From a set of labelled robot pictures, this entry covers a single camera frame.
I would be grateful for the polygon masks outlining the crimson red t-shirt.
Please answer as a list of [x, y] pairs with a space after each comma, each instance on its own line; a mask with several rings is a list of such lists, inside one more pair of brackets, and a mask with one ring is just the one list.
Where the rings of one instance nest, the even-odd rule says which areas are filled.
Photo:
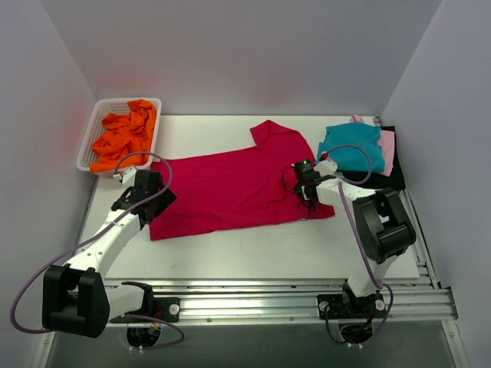
[[306, 209], [292, 191], [292, 164], [314, 158], [298, 131], [267, 120], [250, 134], [249, 148], [152, 165], [176, 200], [150, 223], [151, 240], [334, 216], [329, 205]]

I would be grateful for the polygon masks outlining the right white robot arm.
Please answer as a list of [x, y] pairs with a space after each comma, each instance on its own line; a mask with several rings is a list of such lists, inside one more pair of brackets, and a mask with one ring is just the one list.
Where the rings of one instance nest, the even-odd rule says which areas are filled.
[[309, 159], [294, 163], [293, 169], [293, 192], [310, 209], [329, 205], [348, 217], [363, 267], [346, 280], [340, 300], [342, 310], [356, 317], [367, 309], [367, 297], [384, 288], [391, 265], [415, 243], [412, 222], [394, 189], [366, 189], [344, 178], [323, 176]]

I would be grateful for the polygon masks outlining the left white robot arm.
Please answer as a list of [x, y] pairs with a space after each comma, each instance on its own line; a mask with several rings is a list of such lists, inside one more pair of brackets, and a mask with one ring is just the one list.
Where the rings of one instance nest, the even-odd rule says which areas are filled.
[[151, 286], [124, 281], [106, 288], [104, 279], [127, 243], [175, 200], [160, 172], [138, 169], [93, 240], [65, 264], [51, 265], [44, 273], [43, 327], [95, 338], [111, 320], [149, 320], [155, 311]]

